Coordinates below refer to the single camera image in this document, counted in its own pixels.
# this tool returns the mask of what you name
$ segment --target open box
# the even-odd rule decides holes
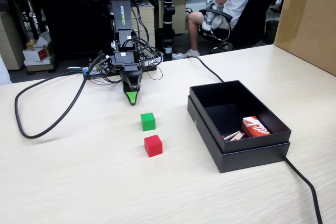
[[[220,172],[283,161],[291,130],[240,81],[190,87],[188,111]],[[226,142],[241,131],[243,118],[256,116],[271,133]]]

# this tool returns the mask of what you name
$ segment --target cardboard box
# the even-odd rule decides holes
[[[41,33],[40,37],[38,38],[36,44],[34,45],[35,48],[44,48],[47,52],[47,56],[52,56],[54,54],[54,49],[51,44],[51,39],[49,33],[46,31]]]
[[[284,0],[274,44],[336,75],[335,13],[335,0]]]
[[[33,66],[26,66],[28,72],[37,72],[37,71],[45,71],[45,70],[52,70],[55,68],[55,58],[50,58],[50,64],[47,65],[33,65]]]
[[[47,58],[47,52],[44,48],[27,48],[23,50],[23,55],[28,61],[42,61]]]
[[[54,61],[54,55],[49,56],[47,58],[45,58],[44,60],[38,62],[38,61],[29,61],[29,60],[25,60],[25,66],[40,66],[40,65],[50,65],[53,64]]]

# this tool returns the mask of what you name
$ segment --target small box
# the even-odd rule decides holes
[[[270,134],[255,116],[243,118],[242,128],[249,137],[266,136]]]
[[[148,157],[157,156],[163,153],[162,142],[158,135],[145,138],[145,149]]]
[[[143,131],[155,130],[155,117],[153,113],[141,114],[141,126]]]
[[[44,48],[27,48],[23,50],[23,55],[28,61],[42,61],[47,58],[47,52]]]

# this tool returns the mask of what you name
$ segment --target black pole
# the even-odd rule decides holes
[[[174,43],[175,32],[173,30],[173,15],[175,14],[175,7],[173,0],[164,0],[163,12],[163,61],[172,60],[172,51]]]

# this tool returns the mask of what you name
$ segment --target person's leg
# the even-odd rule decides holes
[[[191,49],[197,51],[198,26],[202,24],[203,14],[200,12],[190,13],[188,17],[188,33]]]

